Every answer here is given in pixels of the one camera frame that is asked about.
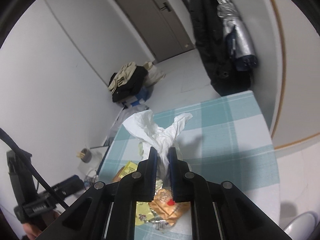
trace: black cable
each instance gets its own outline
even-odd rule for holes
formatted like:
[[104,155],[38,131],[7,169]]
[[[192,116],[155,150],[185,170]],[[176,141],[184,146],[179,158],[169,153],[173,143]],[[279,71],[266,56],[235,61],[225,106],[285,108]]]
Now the black cable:
[[44,189],[50,193],[50,195],[64,208],[67,209],[69,206],[58,196],[58,194],[45,182],[45,180],[40,176],[36,169],[32,166],[29,160],[23,154],[18,145],[12,140],[12,138],[0,128],[0,139],[4,141],[18,156],[18,158],[23,162],[23,164],[29,169],[36,180],[44,187]]

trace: white paper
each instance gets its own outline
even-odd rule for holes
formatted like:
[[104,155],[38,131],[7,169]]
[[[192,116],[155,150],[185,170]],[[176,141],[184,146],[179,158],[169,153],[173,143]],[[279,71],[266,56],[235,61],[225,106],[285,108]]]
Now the white paper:
[[158,152],[157,177],[164,183],[168,179],[169,160],[167,157],[169,148],[174,146],[177,151],[178,159],[182,160],[178,143],[178,135],[184,129],[186,122],[192,117],[190,113],[183,113],[174,118],[174,122],[168,128],[159,127],[153,121],[153,112],[146,110],[133,114],[127,118],[123,125],[127,131],[142,142],[143,158],[147,160],[150,148],[154,147]]

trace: wall trim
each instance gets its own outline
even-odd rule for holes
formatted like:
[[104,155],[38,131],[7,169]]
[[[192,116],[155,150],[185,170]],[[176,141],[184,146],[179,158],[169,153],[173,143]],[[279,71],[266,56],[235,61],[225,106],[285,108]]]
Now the wall trim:
[[320,132],[316,133],[316,134],[313,134],[313,135],[310,135],[308,137],[305,137],[305,138],[303,138],[301,140],[297,140],[297,141],[294,141],[294,142],[291,142],[291,143],[287,143],[287,144],[276,146],[275,150],[282,149],[282,148],[285,148],[285,147],[289,147],[289,146],[292,146],[294,144],[298,144],[298,143],[301,143],[301,142],[305,142],[305,141],[310,140],[310,139],[312,139],[314,137],[317,137],[318,135],[320,135]]
[[270,0],[275,16],[276,16],[276,21],[278,24],[278,29],[279,29],[279,35],[280,35],[280,42],[281,42],[281,50],[282,50],[282,83],[281,83],[281,91],[280,91],[280,99],[279,99],[279,105],[278,105],[278,111],[276,113],[276,120],[275,123],[273,125],[273,129],[271,132],[271,138],[274,137],[278,123],[279,123],[279,119],[280,119],[280,115],[281,115],[281,110],[282,110],[282,104],[283,104],[283,100],[284,100],[284,92],[285,92],[285,83],[286,83],[286,49],[285,49],[285,39],[284,39],[284,30],[283,30],[283,25],[281,22],[281,17],[280,17],[280,13],[278,10],[278,7],[276,5],[276,0]]

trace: hanging coat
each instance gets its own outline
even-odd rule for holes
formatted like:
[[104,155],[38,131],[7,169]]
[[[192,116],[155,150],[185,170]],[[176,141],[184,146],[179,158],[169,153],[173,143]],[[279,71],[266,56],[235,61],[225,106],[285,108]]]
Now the hanging coat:
[[189,12],[196,47],[213,88],[226,96],[250,87],[248,71],[238,72],[229,57],[217,0],[190,0]]

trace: yellow wrapper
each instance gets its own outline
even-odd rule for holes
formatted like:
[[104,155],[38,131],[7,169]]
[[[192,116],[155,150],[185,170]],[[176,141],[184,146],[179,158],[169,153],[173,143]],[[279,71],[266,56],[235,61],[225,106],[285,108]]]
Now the yellow wrapper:
[[124,169],[121,171],[119,178],[122,179],[125,175],[128,175],[129,173],[132,173],[134,171],[137,171],[138,165],[133,162],[128,162]]
[[143,225],[146,221],[154,217],[147,202],[137,202],[136,226]]

